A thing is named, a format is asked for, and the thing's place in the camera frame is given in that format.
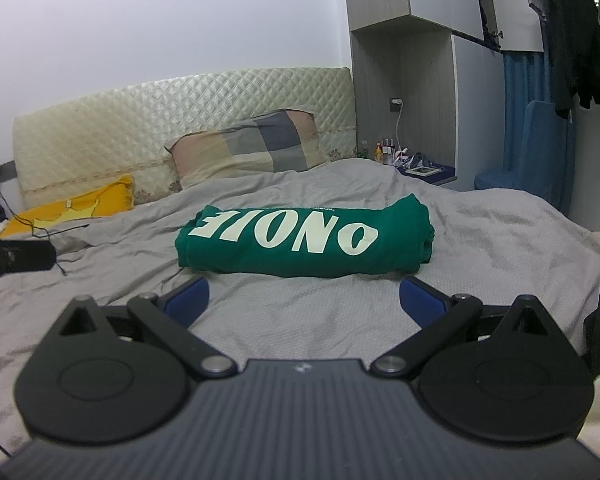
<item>bed sheet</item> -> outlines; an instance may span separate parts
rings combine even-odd
[[[582,321],[598,302],[600,238],[539,198],[515,190],[455,192],[360,159],[214,180],[54,237],[66,277],[56,267],[0,278],[0,443],[15,450],[27,440],[13,383],[67,302],[91,294],[99,304],[123,304],[188,280],[192,272],[178,268],[174,240],[206,204],[382,208],[410,193],[427,205],[436,229],[420,279],[491,304],[535,294],[582,349]],[[400,308],[397,275],[206,277],[210,304],[190,330],[241,366],[249,357],[361,358],[368,365],[418,330]]]

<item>quilted headboard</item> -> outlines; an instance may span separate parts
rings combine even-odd
[[[136,203],[178,189],[163,144],[291,105],[315,111],[327,158],[353,156],[356,119],[348,68],[271,68],[205,74],[99,92],[16,117],[13,153],[34,207],[131,173]]]

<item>wall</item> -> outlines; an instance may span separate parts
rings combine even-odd
[[[277,66],[350,66],[345,0],[0,0],[0,163],[16,115],[143,81]],[[4,190],[19,205],[17,184]]]
[[[576,107],[576,171],[569,218],[600,231],[600,106]]]

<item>checkered pillowcase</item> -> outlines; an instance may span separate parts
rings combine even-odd
[[[308,170],[326,162],[318,142],[314,116],[285,108],[223,130],[187,134],[164,147],[185,188],[212,178]]]

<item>blue curtain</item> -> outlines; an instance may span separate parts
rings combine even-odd
[[[529,101],[552,102],[551,67],[544,25],[544,52],[503,52],[505,81],[505,147],[504,166],[515,170],[522,149],[522,126]],[[563,214],[569,212],[575,163],[575,129],[567,128],[565,161],[559,182],[554,188],[552,204]]]

